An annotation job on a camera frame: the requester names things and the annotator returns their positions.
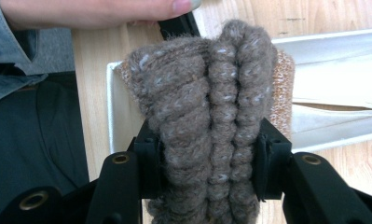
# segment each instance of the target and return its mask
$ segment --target fingernail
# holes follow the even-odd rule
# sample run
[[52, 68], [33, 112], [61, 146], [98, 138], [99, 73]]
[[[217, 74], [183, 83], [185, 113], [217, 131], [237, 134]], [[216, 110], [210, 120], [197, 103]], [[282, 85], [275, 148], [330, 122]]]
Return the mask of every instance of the fingernail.
[[183, 15], [200, 6], [201, 0], [175, 0], [173, 2], [173, 11], [175, 14]]

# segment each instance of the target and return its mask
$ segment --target knitted scarf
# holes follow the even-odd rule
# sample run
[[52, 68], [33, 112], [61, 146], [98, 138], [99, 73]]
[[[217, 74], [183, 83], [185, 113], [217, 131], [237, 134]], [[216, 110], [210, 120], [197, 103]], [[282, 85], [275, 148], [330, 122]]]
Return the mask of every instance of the knitted scarf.
[[215, 40], [182, 37], [128, 58], [131, 95], [165, 146], [169, 187], [153, 223], [255, 223], [255, 141], [272, 105], [277, 51], [260, 27], [228, 22]]

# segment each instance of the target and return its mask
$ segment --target denim fabric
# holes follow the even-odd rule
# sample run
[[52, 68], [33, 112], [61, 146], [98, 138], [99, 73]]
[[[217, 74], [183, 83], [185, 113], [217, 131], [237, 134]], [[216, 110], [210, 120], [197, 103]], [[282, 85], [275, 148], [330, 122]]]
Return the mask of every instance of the denim fabric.
[[0, 63], [29, 63], [37, 52], [37, 31], [12, 32], [0, 9]]
[[48, 75], [13, 77], [0, 76], [0, 99], [27, 85], [34, 85], [44, 80]]

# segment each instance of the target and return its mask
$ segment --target braided knit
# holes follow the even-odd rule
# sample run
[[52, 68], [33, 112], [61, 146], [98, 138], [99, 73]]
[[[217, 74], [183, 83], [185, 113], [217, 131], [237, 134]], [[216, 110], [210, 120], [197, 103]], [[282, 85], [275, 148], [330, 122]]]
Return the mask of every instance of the braided knit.
[[267, 33], [230, 21], [216, 40], [177, 38], [134, 51], [131, 94], [165, 145], [169, 187], [154, 223], [254, 223], [253, 142], [269, 116], [276, 49]]

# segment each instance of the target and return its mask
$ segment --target yarn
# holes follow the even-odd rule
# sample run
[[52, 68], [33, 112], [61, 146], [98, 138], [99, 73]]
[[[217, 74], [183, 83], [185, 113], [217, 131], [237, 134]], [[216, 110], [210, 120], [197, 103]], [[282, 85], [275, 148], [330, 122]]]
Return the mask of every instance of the yarn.
[[215, 40], [182, 37], [129, 56], [124, 80], [165, 146], [170, 184], [148, 205], [153, 223], [255, 222], [253, 142], [276, 62], [268, 34], [242, 21]]

